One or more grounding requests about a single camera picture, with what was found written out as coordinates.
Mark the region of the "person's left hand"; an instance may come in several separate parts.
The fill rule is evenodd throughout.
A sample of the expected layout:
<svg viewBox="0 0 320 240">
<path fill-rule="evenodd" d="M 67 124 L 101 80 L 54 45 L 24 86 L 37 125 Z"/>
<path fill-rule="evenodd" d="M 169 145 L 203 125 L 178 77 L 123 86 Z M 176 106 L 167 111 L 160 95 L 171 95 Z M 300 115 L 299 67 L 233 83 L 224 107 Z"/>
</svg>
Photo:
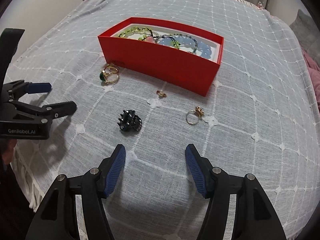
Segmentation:
<svg viewBox="0 0 320 240">
<path fill-rule="evenodd" d="M 16 144 L 16 139 L 1 139 L 1 158 L 5 165 L 12 162 Z"/>
</svg>

